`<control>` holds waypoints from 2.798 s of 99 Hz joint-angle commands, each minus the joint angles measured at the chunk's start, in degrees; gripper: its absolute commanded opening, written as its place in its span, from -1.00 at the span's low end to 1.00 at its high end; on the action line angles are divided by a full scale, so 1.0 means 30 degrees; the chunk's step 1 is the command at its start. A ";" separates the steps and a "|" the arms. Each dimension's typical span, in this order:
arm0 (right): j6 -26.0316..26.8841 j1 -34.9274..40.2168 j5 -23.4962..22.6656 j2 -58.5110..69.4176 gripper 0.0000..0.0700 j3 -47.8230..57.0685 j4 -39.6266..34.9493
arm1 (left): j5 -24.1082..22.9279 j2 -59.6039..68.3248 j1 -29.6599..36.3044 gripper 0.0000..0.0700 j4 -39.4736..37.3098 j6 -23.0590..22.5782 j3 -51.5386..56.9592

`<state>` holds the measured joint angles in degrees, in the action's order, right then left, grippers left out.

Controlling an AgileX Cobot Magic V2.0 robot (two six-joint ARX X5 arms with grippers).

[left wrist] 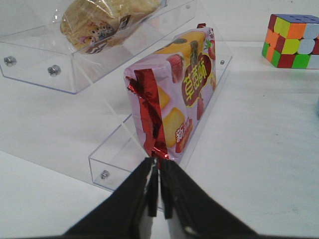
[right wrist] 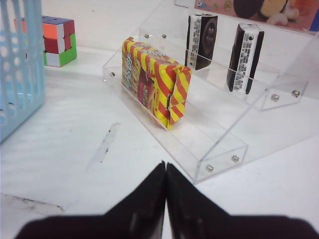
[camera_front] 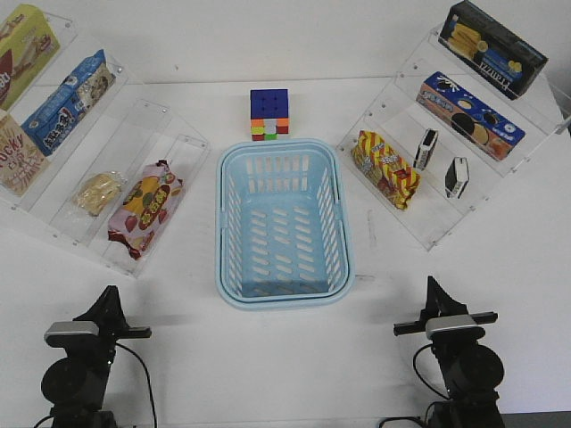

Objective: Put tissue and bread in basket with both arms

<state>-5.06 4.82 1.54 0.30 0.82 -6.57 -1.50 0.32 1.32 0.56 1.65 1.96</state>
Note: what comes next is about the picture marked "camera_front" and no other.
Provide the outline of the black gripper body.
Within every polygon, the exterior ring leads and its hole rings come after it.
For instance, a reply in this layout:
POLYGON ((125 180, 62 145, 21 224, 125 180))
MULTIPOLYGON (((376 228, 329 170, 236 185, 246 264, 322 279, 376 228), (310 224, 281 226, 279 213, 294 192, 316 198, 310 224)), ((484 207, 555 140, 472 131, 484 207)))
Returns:
POLYGON ((106 341, 122 339, 148 339, 152 336, 149 326, 131 326, 122 311, 94 309, 72 319, 72 326, 81 334, 91 335, 106 341))
POLYGON ((393 334, 424 333, 432 342, 477 342, 485 335, 483 325, 498 320, 493 311, 429 317, 422 315, 419 320, 393 325, 393 334))

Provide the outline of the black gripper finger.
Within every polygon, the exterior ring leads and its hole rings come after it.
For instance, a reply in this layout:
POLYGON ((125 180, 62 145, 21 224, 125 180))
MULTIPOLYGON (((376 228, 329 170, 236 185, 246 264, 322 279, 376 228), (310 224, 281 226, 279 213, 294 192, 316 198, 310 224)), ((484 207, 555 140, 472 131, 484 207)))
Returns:
POLYGON ((427 278, 426 305, 422 317, 450 317, 467 313, 465 304, 454 300, 433 276, 427 278))
POLYGON ((116 285, 107 285, 87 311, 87 317, 124 317, 119 288, 116 285))

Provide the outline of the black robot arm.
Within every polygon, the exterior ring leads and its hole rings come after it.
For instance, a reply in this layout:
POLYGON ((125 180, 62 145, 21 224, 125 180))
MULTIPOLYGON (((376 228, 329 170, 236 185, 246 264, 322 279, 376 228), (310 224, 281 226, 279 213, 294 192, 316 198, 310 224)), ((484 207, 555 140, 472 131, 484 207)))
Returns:
POLYGON ((111 411, 103 410, 111 366, 123 339, 147 339, 148 326, 128 324, 119 289, 107 286, 93 306, 71 321, 53 323, 44 334, 52 348, 62 348, 66 357, 44 374, 41 391, 53 404, 53 427, 115 427, 111 411))
POLYGON ((483 324, 496 322, 498 314, 470 314, 433 276, 427 278, 426 305, 419 319, 393 326, 396 336, 424 333, 440 367, 445 393, 426 413, 423 427, 502 427, 495 388, 505 375, 500 357, 478 342, 483 324))

